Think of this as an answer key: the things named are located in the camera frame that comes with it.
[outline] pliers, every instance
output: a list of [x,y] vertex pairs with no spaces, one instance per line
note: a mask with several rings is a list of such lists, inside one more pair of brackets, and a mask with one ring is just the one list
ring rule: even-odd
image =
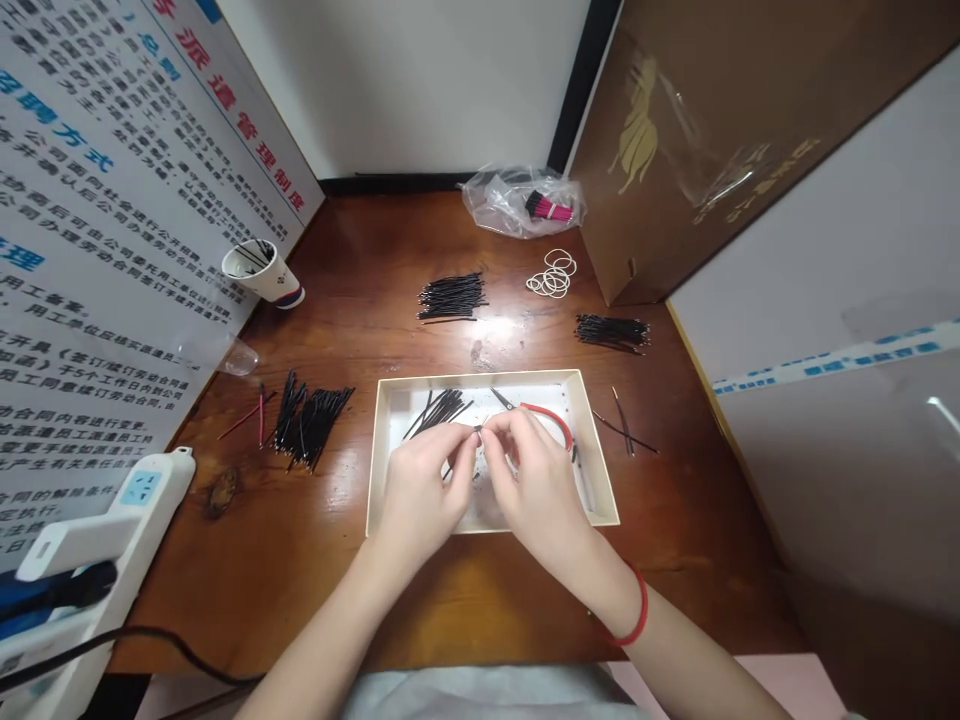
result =
[[[499,400],[500,403],[507,410],[513,410],[516,407],[512,402],[510,402],[503,395],[497,392],[496,388],[490,388],[490,391],[496,396],[497,400]],[[546,408],[542,408],[539,405],[530,405],[529,403],[520,403],[520,407],[525,407],[530,412],[535,412],[539,415],[546,415],[548,418],[553,420],[560,427],[560,432],[563,433],[564,449],[567,452],[570,452],[570,448],[573,447],[573,435],[570,434],[570,428],[567,427],[567,424],[563,421],[563,419],[559,415],[557,415],[552,410],[547,410]]]

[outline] tape strip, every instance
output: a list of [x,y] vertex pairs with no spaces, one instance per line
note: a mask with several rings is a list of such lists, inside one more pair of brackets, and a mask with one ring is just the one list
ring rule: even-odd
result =
[[843,350],[792,360],[777,367],[754,370],[740,377],[722,378],[711,383],[711,387],[714,395],[730,395],[958,349],[960,318]]

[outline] clothing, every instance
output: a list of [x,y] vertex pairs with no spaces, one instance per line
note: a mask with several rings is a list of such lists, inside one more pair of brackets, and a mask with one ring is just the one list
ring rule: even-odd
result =
[[428,668],[359,677],[345,720],[647,720],[598,665]]

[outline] wooden tabletop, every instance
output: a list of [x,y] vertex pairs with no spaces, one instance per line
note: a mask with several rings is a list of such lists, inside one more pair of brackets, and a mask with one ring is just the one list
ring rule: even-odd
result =
[[[524,288],[555,247],[579,263],[562,300]],[[621,519],[603,534],[730,652],[807,649],[773,577],[770,537],[667,310],[608,310],[579,231],[503,237],[476,228],[455,193],[331,200],[290,266],[304,303],[289,312],[261,303],[243,335],[262,372],[219,375],[177,439],[193,447],[197,473],[129,623],[174,630],[230,673],[269,669],[364,540],[380,378],[579,368],[594,409],[617,416],[615,385],[634,436],[661,451],[631,458],[619,435],[598,428]],[[479,322],[422,326],[420,289],[474,270],[490,301]],[[638,317],[652,326],[652,346],[634,357],[578,343],[578,313]],[[258,380],[281,392],[290,368],[311,389],[356,387],[314,476],[287,474],[286,458],[258,450],[255,422],[216,439],[256,403]],[[268,427],[278,407],[268,406]],[[208,519],[209,488],[229,468],[240,489]],[[452,537],[387,616],[365,666],[617,657],[583,606],[503,533]],[[188,668],[167,645],[137,639],[120,643],[109,670]]]

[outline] power strip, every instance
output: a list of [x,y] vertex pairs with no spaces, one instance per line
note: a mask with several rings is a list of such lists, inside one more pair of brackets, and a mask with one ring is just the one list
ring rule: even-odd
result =
[[[63,613],[44,625],[0,642],[0,677],[123,625],[196,468],[193,450],[178,447],[170,453],[148,455],[130,470],[113,504],[99,516],[104,528],[113,526],[116,518],[129,518],[131,513],[140,516],[126,548],[116,560],[117,582],[110,594],[89,610]],[[49,535],[54,539],[51,542],[57,542],[57,538],[67,542],[77,536],[75,527],[58,529],[55,527],[58,524],[50,526],[54,528]],[[85,518],[80,529],[89,533],[91,524],[95,524],[95,518]],[[116,531],[109,532],[111,537],[116,536]],[[104,543],[91,542],[89,547],[92,554],[84,564],[95,562],[93,556],[102,554]],[[58,549],[52,547],[42,552],[46,557],[47,552],[55,555]],[[28,554],[24,562],[30,560]],[[112,647],[112,644],[102,645],[30,687],[11,691],[0,706],[0,720],[76,720],[90,704],[110,660]]]

